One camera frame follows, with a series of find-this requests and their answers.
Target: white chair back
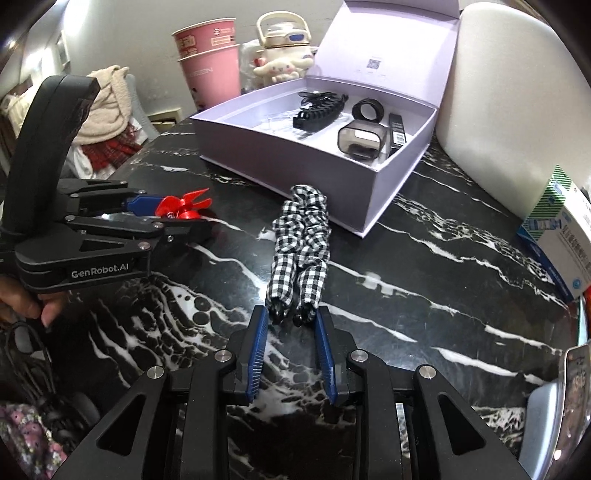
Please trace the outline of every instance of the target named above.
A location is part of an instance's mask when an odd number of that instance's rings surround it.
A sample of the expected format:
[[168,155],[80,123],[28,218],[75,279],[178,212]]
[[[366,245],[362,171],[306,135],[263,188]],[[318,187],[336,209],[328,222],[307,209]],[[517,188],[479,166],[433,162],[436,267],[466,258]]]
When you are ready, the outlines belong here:
[[517,216],[527,216],[555,164],[591,181],[591,88],[556,33],[504,5],[460,20],[436,128],[446,153]]

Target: human hand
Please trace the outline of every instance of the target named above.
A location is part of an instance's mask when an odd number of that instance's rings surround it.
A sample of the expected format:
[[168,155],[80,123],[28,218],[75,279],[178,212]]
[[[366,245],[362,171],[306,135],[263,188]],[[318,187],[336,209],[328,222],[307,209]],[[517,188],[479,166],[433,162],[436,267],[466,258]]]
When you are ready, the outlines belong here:
[[11,321],[12,312],[9,307],[30,319],[41,317],[44,326],[49,326],[61,313],[67,303],[67,293],[48,293],[38,295],[43,306],[12,277],[0,275],[0,319]]

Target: handle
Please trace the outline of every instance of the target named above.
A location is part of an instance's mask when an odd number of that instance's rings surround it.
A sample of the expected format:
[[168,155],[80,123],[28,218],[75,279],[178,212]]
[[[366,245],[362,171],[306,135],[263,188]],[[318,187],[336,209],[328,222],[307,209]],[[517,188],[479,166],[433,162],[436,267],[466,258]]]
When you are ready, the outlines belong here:
[[301,16],[299,16],[298,14],[295,14],[293,12],[288,12],[285,10],[278,10],[275,12],[269,12],[265,15],[262,15],[256,21],[256,33],[259,37],[259,42],[261,44],[261,47],[266,47],[265,36],[262,33],[261,23],[263,21],[270,20],[271,18],[287,18],[289,20],[295,20],[295,21],[299,22],[301,25],[303,25],[303,27],[304,27],[303,29],[308,34],[308,38],[312,37],[312,35],[310,34],[310,29],[308,28],[308,24]]

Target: plush toy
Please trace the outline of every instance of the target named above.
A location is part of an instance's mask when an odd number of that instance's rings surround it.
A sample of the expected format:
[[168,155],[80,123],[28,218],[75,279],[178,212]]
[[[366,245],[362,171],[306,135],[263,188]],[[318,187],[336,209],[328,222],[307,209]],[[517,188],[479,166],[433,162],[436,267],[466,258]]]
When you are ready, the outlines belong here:
[[302,72],[312,65],[314,65],[313,58],[289,59],[281,57],[271,60],[261,67],[256,67],[253,72],[255,75],[263,77],[266,85],[270,85],[303,77]]

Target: metal bolt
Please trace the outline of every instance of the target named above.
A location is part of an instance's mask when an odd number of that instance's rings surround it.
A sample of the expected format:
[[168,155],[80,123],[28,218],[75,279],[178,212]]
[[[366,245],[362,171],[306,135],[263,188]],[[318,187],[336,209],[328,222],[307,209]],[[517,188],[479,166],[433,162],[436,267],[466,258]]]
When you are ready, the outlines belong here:
[[164,368],[161,366],[156,365],[155,367],[148,368],[148,378],[156,380],[157,378],[162,377],[162,375],[164,375]]
[[423,365],[418,369],[418,372],[421,374],[421,377],[428,380],[434,378],[435,375],[437,375],[437,371],[431,365]]
[[351,352],[351,360],[353,362],[359,362],[361,364],[365,362],[368,358],[369,355],[365,350],[355,350]]
[[214,355],[214,358],[218,362],[227,362],[232,358],[232,352],[230,350],[218,350]]

